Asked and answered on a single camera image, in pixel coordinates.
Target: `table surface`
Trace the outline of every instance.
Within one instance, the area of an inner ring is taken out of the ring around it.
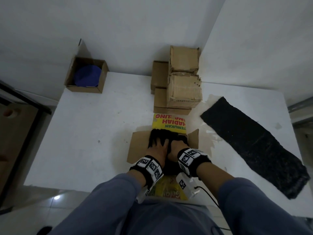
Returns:
[[[150,94],[150,81],[149,76],[108,72],[102,94],[65,89],[24,184],[90,192],[99,183],[128,171],[132,133],[151,129],[154,95]],[[283,94],[212,83],[202,83],[202,93],[205,101],[183,116],[188,132],[199,128],[199,149],[233,176],[251,180],[291,215],[313,217],[308,184],[296,199],[288,200],[199,117],[224,96],[301,158]],[[213,204],[203,191],[188,202]]]

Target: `blue shirt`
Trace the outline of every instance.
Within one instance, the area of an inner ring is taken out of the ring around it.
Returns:
[[[203,207],[170,202],[135,202],[137,180],[120,174],[98,185],[49,235],[223,234]],[[244,178],[227,181],[218,203],[234,235],[313,234]]]

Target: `person's left hand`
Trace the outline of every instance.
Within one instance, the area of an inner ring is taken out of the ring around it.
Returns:
[[[165,166],[168,142],[169,140],[166,139],[162,146],[161,140],[157,138],[157,143],[155,144],[155,142],[153,142],[152,147],[148,148],[146,151],[146,155],[150,155],[158,160],[162,168]]]

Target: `long sleeve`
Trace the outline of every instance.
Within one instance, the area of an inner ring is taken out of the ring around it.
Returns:
[[[114,234],[141,190],[137,180],[119,174],[98,185],[51,235]]]
[[[244,178],[226,182],[218,192],[218,203],[234,235],[313,234]]]

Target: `blue round object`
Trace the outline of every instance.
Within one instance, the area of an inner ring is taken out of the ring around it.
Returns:
[[[98,86],[101,75],[101,68],[96,65],[82,67],[74,74],[76,86]]]

